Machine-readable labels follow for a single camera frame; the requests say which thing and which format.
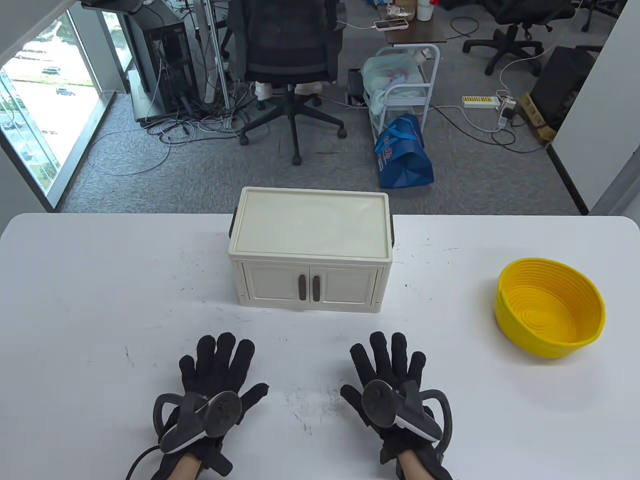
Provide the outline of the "person's right hand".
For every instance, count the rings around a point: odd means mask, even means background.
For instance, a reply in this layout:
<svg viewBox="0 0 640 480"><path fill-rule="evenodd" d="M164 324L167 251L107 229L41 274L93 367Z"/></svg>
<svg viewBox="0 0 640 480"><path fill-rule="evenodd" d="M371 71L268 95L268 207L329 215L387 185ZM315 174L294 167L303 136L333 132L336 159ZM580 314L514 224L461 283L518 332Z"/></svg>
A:
<svg viewBox="0 0 640 480"><path fill-rule="evenodd" d="M453 434L450 402L443 391L421 390L426 356L407 352L406 336L396 332L387 343L381 331L370 335L374 360L361 343L350 356L362 391L350 384L340 389L342 398L382 441L382 465L396 462L399 479L450 480L443 466Z"/></svg>

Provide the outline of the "person's left hand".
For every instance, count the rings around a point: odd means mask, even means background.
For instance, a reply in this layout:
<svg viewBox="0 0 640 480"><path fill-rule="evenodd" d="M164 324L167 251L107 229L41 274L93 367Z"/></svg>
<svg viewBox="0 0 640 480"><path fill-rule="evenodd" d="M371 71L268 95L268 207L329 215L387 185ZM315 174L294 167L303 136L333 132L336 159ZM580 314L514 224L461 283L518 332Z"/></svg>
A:
<svg viewBox="0 0 640 480"><path fill-rule="evenodd" d="M242 392L255 354L249 339L232 333L199 339L196 356L179 361L183 395L163 394L153 410L153 426L163 456L154 480L195 480L205 470L222 477L233 471L223 454L233 426L260 402L269 386L258 383Z"/></svg>

